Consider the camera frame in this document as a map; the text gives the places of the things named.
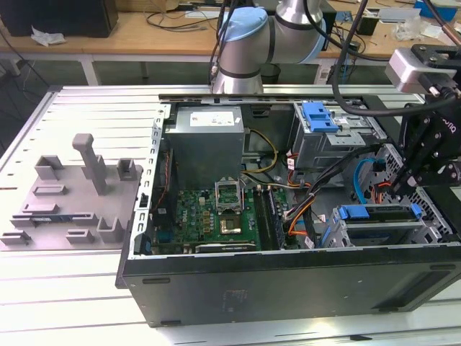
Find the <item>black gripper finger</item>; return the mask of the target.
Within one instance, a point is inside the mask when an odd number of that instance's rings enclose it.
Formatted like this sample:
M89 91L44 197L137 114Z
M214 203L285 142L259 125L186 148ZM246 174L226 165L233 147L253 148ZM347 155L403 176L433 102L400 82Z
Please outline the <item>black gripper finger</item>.
M392 195L411 195L434 173L432 155L442 137L438 115L426 111L402 117L398 139L402 165L393 176Z
M403 181L403 195L412 195L417 187L459 185L460 161L435 160L408 170L408 177Z

